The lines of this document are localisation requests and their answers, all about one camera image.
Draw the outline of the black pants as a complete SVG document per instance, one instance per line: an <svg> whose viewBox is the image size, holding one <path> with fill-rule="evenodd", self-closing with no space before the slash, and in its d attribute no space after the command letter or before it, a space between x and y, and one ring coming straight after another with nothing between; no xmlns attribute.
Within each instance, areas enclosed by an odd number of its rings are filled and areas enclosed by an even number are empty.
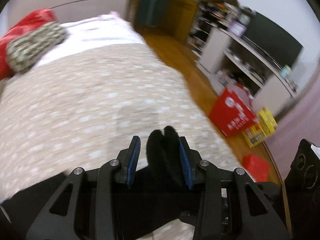
<svg viewBox="0 0 320 240"><path fill-rule="evenodd" d="M180 136L171 126L156 129L146 143L146 167L136 169L129 187L117 186L115 225L122 239L139 239L178 219L187 209ZM68 177L64 173L43 180L6 200L1 208L1 239L27 239L42 208Z"/></svg>

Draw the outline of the small red box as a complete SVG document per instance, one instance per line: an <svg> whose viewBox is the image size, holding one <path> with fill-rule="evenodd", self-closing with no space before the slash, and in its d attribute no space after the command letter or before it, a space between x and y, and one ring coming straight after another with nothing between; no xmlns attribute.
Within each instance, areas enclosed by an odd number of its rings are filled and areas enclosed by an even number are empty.
<svg viewBox="0 0 320 240"><path fill-rule="evenodd" d="M254 154L249 154L243 158L242 165L257 182L268 180L270 165L267 161Z"/></svg>

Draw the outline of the yellow box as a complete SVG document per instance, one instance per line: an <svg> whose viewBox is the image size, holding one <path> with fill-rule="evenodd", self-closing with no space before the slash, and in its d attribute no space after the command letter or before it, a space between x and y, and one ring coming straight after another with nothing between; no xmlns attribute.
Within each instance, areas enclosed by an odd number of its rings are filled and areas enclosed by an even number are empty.
<svg viewBox="0 0 320 240"><path fill-rule="evenodd" d="M242 132L249 148L253 148L271 136L278 127L272 113L264 107L257 113L257 120L252 126Z"/></svg>

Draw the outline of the red cardboard box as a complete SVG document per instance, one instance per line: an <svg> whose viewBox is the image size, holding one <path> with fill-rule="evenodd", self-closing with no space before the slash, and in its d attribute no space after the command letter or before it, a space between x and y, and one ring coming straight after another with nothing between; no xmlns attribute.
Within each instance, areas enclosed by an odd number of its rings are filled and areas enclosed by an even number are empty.
<svg viewBox="0 0 320 240"><path fill-rule="evenodd" d="M252 102L253 96L246 87L229 84L212 107L209 119L225 137L234 137L258 120Z"/></svg>

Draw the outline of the beige dotted bed cover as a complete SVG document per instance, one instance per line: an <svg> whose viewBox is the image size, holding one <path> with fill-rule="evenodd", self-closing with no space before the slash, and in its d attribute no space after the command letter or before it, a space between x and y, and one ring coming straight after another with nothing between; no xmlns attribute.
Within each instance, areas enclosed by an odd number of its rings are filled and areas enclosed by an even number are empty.
<svg viewBox="0 0 320 240"><path fill-rule="evenodd" d="M146 44L69 55L1 86L1 207L18 237L74 168L99 168L134 135L145 144L170 125L217 167L240 165L183 75Z"/></svg>

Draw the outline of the white shelf unit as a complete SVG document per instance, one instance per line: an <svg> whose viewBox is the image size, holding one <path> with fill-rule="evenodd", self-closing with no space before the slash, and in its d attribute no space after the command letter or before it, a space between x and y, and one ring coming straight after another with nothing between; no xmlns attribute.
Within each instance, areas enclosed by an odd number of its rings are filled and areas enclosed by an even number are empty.
<svg viewBox="0 0 320 240"><path fill-rule="evenodd" d="M238 82L252 93L254 111L267 107L279 118L296 91L281 75L283 68L244 35L240 14L225 2L199 2L187 45L217 94Z"/></svg>

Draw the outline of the green patterned pillow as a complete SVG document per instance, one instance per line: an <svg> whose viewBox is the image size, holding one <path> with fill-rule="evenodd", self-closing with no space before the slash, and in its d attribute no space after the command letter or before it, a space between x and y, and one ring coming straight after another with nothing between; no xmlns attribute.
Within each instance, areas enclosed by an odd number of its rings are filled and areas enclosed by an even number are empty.
<svg viewBox="0 0 320 240"><path fill-rule="evenodd" d="M46 23L10 41L6 47L6 63L15 73L26 72L67 36L67 30L57 22Z"/></svg>

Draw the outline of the black television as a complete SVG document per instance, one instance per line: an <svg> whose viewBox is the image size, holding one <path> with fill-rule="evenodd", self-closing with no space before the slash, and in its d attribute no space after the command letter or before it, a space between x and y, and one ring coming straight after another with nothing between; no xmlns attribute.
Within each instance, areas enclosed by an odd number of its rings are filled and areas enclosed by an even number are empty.
<svg viewBox="0 0 320 240"><path fill-rule="evenodd" d="M292 67L303 49L302 44L285 29L258 12L242 39L278 69Z"/></svg>

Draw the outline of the white bed sheet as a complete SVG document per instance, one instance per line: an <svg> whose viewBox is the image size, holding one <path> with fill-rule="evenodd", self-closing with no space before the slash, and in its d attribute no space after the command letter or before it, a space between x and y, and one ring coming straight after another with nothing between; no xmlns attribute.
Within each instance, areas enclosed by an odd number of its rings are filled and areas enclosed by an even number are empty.
<svg viewBox="0 0 320 240"><path fill-rule="evenodd" d="M95 48L145 43L131 23L114 11L77 22L63 23L61 26L67 30L67 38L42 56L35 67Z"/></svg>

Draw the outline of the red blanket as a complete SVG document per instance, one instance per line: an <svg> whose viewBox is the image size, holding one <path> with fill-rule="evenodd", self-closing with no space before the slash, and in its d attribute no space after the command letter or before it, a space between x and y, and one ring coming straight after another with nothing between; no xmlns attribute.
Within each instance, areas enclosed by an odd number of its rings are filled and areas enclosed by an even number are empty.
<svg viewBox="0 0 320 240"><path fill-rule="evenodd" d="M50 9L35 10L21 19L16 25L8 30L1 38L1 80L12 77L14 72L10 69L6 62L6 47L13 39L21 37L40 26L56 21L55 14Z"/></svg>

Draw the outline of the wooden door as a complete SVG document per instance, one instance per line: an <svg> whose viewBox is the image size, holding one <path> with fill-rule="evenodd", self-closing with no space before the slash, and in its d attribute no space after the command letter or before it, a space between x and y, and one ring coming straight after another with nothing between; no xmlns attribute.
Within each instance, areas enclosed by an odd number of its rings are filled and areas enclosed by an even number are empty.
<svg viewBox="0 0 320 240"><path fill-rule="evenodd" d="M201 0L169 0L159 27L185 43Z"/></svg>

